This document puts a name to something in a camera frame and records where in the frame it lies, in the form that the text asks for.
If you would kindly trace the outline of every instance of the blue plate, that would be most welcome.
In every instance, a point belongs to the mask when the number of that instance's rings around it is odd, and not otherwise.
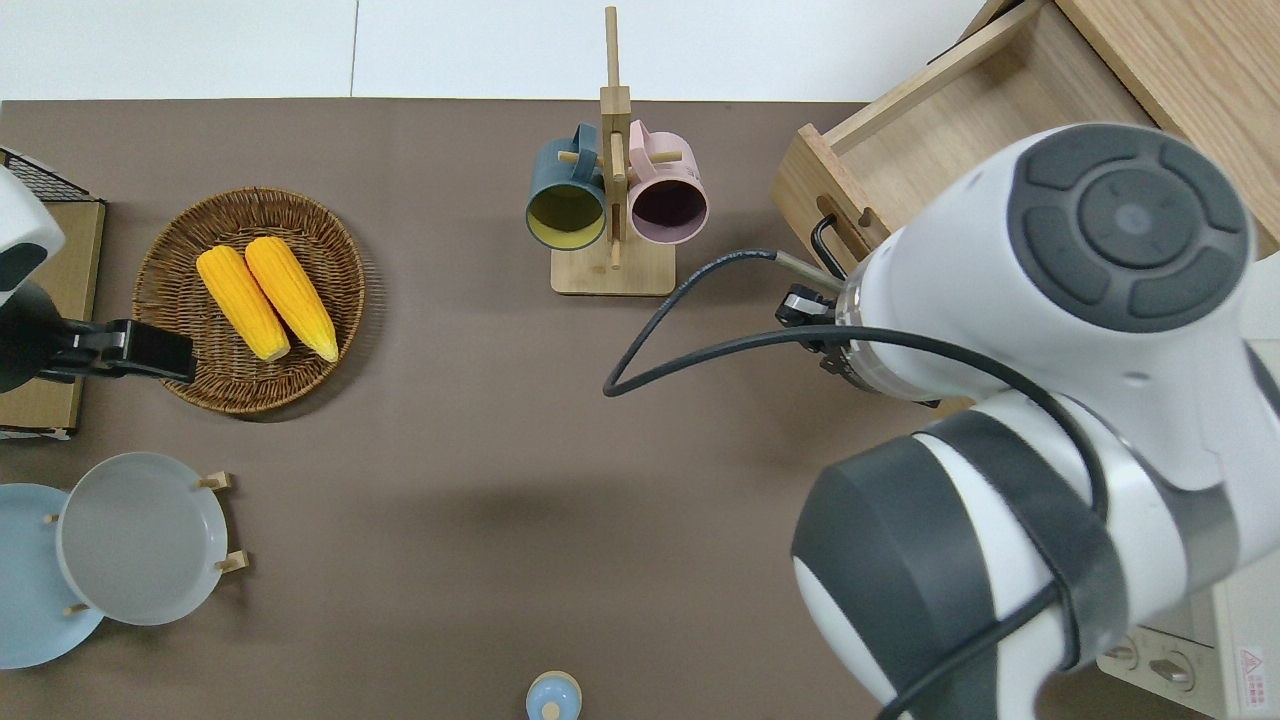
[[[67,493],[28,483],[0,484],[0,670],[31,667],[67,655],[102,621],[63,579],[54,543]]]

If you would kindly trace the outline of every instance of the mug tree stand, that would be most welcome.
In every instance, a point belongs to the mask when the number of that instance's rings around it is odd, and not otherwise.
[[[676,247],[639,237],[627,220],[631,88],[618,82],[618,13],[604,9],[609,85],[600,88],[604,236],[581,250],[552,250],[552,290],[561,295],[660,297],[676,287]]]

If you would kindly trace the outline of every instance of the robotic arm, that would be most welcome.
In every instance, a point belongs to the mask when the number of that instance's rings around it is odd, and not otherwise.
[[[0,392],[32,378],[140,374],[192,382],[189,338],[134,320],[63,319],[49,295],[27,282],[64,243],[44,205],[0,168]]]
[[[1094,497],[1064,429],[969,366],[840,348],[860,387],[977,401],[828,468],[796,528],[805,603],[882,702],[923,691],[916,719],[1030,719],[1051,671],[1280,544],[1280,391],[1240,331],[1253,255],[1244,205],[1198,151],[1083,124],[996,154],[859,265],[837,325],[1015,368],[1066,406],[1105,478]]]

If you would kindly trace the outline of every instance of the yellow corn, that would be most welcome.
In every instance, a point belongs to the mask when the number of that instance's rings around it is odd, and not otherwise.
[[[293,334],[325,360],[337,361],[338,338],[333,320],[289,246],[278,237],[260,237],[244,249],[244,259]]]
[[[234,247],[218,245],[204,251],[196,259],[196,270],[253,355],[270,363],[289,351],[284,328]]]

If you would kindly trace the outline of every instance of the pink mug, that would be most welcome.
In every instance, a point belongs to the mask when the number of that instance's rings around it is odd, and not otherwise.
[[[678,151],[678,160],[654,163],[650,156]],[[627,149],[631,161],[627,205],[636,234],[660,245],[685,242],[707,224],[707,191],[694,151],[672,132],[649,132],[640,120],[631,123]]]

